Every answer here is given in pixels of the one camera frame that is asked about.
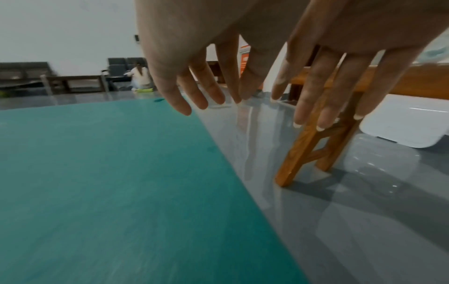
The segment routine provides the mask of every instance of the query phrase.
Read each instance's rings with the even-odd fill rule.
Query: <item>green mat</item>
[[[193,114],[0,111],[1,284],[306,283]]]

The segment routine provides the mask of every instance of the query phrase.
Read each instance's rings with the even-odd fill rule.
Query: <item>glossy tile floor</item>
[[[0,109],[144,99],[131,92],[1,99]],[[358,133],[331,173],[273,183],[301,130],[268,97],[196,110],[311,283],[449,283],[449,137],[413,149]]]

